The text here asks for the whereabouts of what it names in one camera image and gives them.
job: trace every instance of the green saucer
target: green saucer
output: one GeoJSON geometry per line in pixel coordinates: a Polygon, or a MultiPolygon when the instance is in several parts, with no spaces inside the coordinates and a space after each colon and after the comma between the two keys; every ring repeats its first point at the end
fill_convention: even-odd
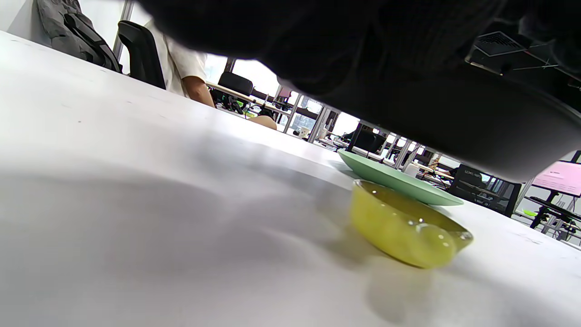
{"type": "Polygon", "coordinates": [[[395,170],[382,163],[345,150],[337,151],[341,159],[362,179],[393,189],[396,192],[432,205],[461,205],[464,202],[441,189],[395,170]]]}

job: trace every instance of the monitor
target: monitor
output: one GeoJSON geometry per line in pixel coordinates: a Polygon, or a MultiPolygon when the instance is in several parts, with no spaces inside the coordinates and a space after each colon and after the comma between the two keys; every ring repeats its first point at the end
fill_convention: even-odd
{"type": "Polygon", "coordinates": [[[557,161],[533,180],[533,186],[574,197],[581,196],[581,165],[557,161]]]}
{"type": "Polygon", "coordinates": [[[521,185],[461,164],[448,193],[511,217],[521,185]]]}

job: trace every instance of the pink screen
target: pink screen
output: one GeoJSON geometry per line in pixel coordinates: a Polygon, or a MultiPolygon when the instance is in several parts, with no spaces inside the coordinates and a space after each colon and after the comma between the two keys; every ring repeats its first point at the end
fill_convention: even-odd
{"type": "Polygon", "coordinates": [[[533,185],[577,196],[581,195],[581,165],[556,162],[540,173],[533,181],[533,185]]]}

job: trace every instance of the office chair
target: office chair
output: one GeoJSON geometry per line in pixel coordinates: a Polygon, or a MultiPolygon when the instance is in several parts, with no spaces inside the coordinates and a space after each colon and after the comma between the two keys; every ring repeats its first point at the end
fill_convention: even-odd
{"type": "Polygon", "coordinates": [[[166,82],[151,32],[128,20],[122,20],[117,25],[119,39],[129,51],[129,76],[165,90],[166,82]]]}
{"type": "Polygon", "coordinates": [[[232,91],[244,94],[247,97],[250,96],[252,90],[254,89],[254,84],[252,84],[252,81],[231,72],[222,73],[222,75],[220,76],[220,80],[218,81],[218,85],[229,88],[232,91]]]}
{"type": "Polygon", "coordinates": [[[510,183],[466,165],[458,167],[454,183],[447,189],[454,196],[507,217],[514,212],[520,190],[520,183],[510,183]],[[483,175],[489,177],[486,183],[482,180],[483,175]]]}
{"type": "MultiPolygon", "coordinates": [[[[236,91],[247,97],[251,95],[254,89],[254,84],[252,84],[252,81],[231,72],[222,73],[220,80],[218,81],[218,85],[229,88],[230,90],[236,91]]],[[[210,94],[215,104],[221,103],[227,110],[234,111],[239,114],[243,114],[242,109],[248,104],[248,101],[237,99],[236,97],[233,97],[222,91],[212,90],[210,94]]]]}
{"type": "Polygon", "coordinates": [[[75,13],[66,13],[63,15],[64,25],[73,34],[83,40],[95,53],[98,58],[92,58],[91,62],[101,67],[110,69],[117,73],[122,73],[122,65],[107,45],[107,42],[89,25],[78,18],[75,13]]]}

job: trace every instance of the white shirt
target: white shirt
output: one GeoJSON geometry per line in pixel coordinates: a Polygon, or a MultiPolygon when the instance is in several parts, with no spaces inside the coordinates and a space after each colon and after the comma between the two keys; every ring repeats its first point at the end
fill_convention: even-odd
{"type": "Polygon", "coordinates": [[[170,39],[153,25],[153,20],[145,25],[153,34],[159,63],[162,66],[163,78],[166,82],[166,90],[188,96],[182,79],[188,76],[196,76],[206,82],[207,54],[190,50],[183,45],[170,39]]]}

